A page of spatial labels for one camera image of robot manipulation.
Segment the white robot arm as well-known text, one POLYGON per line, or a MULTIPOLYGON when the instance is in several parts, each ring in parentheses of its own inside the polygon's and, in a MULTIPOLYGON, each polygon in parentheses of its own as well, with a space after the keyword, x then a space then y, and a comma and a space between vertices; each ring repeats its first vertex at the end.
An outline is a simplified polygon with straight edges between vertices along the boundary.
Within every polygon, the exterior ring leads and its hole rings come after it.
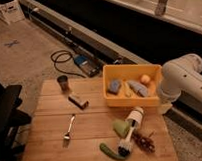
POLYGON ((186 54, 166 62, 161 69, 162 80, 156 92, 162 103, 173 103, 186 92, 202 103, 202 58, 186 54))

